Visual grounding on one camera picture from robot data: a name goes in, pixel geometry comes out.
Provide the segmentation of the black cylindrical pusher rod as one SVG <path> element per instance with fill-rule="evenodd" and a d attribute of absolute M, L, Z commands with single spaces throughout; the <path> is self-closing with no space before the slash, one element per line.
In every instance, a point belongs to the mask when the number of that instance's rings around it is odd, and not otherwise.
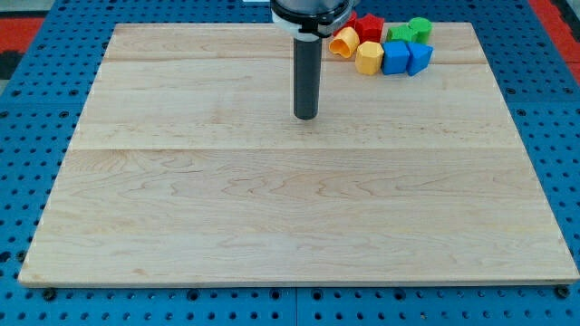
<path fill-rule="evenodd" d="M 318 113 L 322 40 L 294 40 L 294 115 L 312 120 Z"/>

